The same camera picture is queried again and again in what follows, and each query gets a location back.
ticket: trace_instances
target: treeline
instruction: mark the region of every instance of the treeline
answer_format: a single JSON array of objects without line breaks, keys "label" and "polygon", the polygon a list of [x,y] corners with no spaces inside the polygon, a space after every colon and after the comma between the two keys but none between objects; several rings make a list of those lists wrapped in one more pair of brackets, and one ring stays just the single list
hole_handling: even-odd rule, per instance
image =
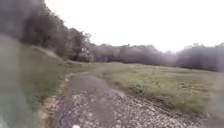
[{"label": "treeline", "polygon": [[123,63],[224,71],[224,43],[214,47],[206,47],[195,43],[177,53],[163,53],[152,45],[114,47],[104,44],[94,46],[94,50],[91,52],[96,57],[96,61],[117,61]]},{"label": "treeline", "polygon": [[97,46],[90,42],[89,34],[74,28],[67,28],[63,21],[48,9],[44,1],[39,1],[29,9],[26,8],[26,11],[14,9],[13,12],[19,12],[16,17],[22,19],[20,24],[23,24],[23,28],[17,30],[18,23],[12,22],[13,29],[8,29],[8,25],[5,24],[14,20],[8,18],[11,13],[4,12],[6,20],[2,20],[4,21],[2,22],[3,32],[11,35],[23,35],[19,36],[21,42],[51,49],[63,58],[85,62],[116,61],[210,71],[224,70],[224,44],[214,47],[193,44],[178,53],[163,53],[152,45],[115,47],[103,44]]}]

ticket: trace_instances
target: sky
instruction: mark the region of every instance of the sky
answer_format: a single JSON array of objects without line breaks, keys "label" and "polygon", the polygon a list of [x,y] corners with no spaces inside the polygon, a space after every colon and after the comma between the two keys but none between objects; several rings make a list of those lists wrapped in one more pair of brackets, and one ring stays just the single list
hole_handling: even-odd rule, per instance
[{"label": "sky", "polygon": [[45,0],[95,44],[154,45],[160,51],[224,42],[223,0]]}]

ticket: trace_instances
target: dirt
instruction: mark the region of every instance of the dirt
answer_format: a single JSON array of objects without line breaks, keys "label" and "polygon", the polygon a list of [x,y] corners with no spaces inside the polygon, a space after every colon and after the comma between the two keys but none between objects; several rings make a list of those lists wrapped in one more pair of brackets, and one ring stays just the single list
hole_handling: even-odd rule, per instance
[{"label": "dirt", "polygon": [[125,94],[90,73],[70,77],[52,128],[201,128],[199,123],[171,117],[149,102]]}]

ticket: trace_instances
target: green grass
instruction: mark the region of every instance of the green grass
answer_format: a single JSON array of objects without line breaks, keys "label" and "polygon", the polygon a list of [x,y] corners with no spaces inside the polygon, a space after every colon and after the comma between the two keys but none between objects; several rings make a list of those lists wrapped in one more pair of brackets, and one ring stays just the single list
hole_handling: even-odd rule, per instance
[{"label": "green grass", "polygon": [[214,78],[223,75],[199,70],[122,63],[65,63],[29,46],[20,52],[20,80],[32,110],[57,90],[67,73],[91,71],[138,97],[174,113],[200,114],[216,92]]},{"label": "green grass", "polygon": [[108,63],[95,73],[175,113],[202,113],[220,73],[140,64]]},{"label": "green grass", "polygon": [[55,93],[67,73],[90,69],[90,64],[65,63],[25,45],[21,46],[19,58],[20,83],[32,110]]}]

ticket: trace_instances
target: grass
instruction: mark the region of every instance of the grass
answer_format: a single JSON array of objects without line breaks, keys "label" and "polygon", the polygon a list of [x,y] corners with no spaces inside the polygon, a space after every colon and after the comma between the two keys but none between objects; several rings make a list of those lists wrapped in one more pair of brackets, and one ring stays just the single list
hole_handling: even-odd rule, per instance
[{"label": "grass", "polygon": [[33,111],[55,93],[67,73],[90,68],[87,63],[65,63],[25,45],[21,46],[19,58],[21,87]]},{"label": "grass", "polygon": [[200,114],[210,100],[210,93],[216,92],[212,90],[214,78],[222,78],[223,75],[141,64],[65,63],[24,45],[19,57],[21,86],[32,110],[55,93],[65,74],[91,71],[125,91],[174,113]]},{"label": "grass", "polygon": [[108,63],[95,73],[175,113],[199,114],[219,73],[140,64]]}]

